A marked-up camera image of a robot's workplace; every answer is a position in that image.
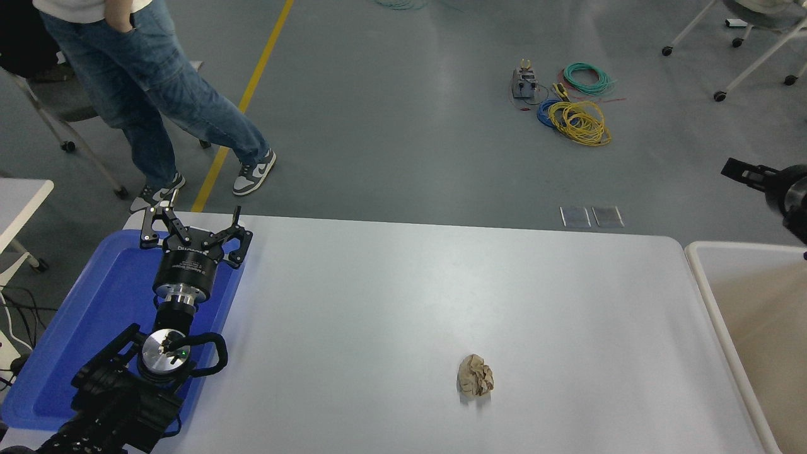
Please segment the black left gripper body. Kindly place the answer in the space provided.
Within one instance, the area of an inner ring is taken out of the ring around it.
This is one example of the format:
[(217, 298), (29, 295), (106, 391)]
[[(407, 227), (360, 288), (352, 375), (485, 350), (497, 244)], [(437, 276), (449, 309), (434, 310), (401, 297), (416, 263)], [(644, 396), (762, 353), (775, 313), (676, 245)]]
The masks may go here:
[(189, 286), (197, 293), (210, 295), (219, 262), (191, 249), (164, 251), (153, 282), (156, 295), (165, 295), (170, 288)]

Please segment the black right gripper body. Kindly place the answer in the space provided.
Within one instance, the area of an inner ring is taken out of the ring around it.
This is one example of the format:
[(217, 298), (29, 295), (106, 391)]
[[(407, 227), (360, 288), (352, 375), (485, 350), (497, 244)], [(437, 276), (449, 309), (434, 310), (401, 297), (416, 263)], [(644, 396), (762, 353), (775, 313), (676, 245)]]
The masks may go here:
[(805, 209), (806, 166), (789, 166), (769, 176), (764, 193), (770, 210), (783, 218), (792, 209)]

